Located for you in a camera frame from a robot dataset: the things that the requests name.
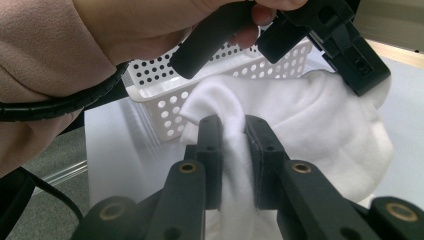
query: floor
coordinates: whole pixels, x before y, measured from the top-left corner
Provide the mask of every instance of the floor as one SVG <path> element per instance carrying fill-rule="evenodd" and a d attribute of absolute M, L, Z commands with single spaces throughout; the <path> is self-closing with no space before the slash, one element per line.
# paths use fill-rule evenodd
<path fill-rule="evenodd" d="M 77 166 L 84 166 L 86 156 L 84 128 L 80 128 L 58 136 L 44 153 L 25 168 L 55 185 L 85 215 L 89 210 L 86 167 L 79 167 L 78 171 L 69 169 L 75 170 L 78 163 Z M 45 192 L 35 191 L 7 239 L 70 239 L 76 226 L 77 219 L 65 204 Z"/>

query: hand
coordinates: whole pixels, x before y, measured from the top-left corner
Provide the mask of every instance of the hand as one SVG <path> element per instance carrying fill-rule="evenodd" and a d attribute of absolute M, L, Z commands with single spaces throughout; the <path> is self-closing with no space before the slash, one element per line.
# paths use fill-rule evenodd
<path fill-rule="evenodd" d="M 181 42 L 193 26 L 220 6 L 237 0 L 73 0 L 84 24 L 109 60 L 154 59 Z M 252 24 L 233 38 L 246 48 L 254 44 L 258 25 L 267 25 L 275 10 L 293 10 L 306 0 L 258 0 Z"/>

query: basket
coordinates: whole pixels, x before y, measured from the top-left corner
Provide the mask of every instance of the basket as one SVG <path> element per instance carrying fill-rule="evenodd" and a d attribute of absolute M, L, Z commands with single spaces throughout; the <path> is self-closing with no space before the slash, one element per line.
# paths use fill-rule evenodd
<path fill-rule="evenodd" d="M 299 42 L 276 64 L 269 63 L 255 46 L 242 50 L 227 44 L 190 80 L 179 76 L 169 64 L 177 48 L 155 60 L 132 61 L 123 76 L 128 95 L 146 106 L 163 141 L 181 135 L 187 120 L 179 115 L 179 111 L 201 80 L 216 74 L 258 79 L 299 77 L 303 74 L 312 44 L 306 39 Z"/>

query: sleeve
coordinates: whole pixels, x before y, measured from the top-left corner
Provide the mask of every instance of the sleeve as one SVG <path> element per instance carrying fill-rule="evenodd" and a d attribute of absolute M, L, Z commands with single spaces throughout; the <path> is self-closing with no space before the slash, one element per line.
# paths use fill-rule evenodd
<path fill-rule="evenodd" d="M 72 0 L 0 2 L 0 102 L 67 96 L 97 85 L 115 70 Z M 0 177 L 42 152 L 78 113 L 0 122 Z"/>

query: white towel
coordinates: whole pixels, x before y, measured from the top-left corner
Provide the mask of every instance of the white towel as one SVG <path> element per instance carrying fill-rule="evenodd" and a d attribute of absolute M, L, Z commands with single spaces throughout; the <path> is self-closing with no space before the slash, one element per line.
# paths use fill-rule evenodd
<path fill-rule="evenodd" d="M 291 159 L 310 161 L 340 193 L 360 201 L 386 172 L 393 147 L 377 109 L 390 79 L 362 97 L 338 74 L 311 71 L 299 79 L 214 76 L 190 94 L 180 114 L 189 123 L 182 141 L 195 143 L 197 125 L 218 114 L 224 128 L 224 172 L 220 212 L 207 213 L 207 239 L 281 239 L 275 211 L 254 207 L 245 115 L 265 119 Z"/>

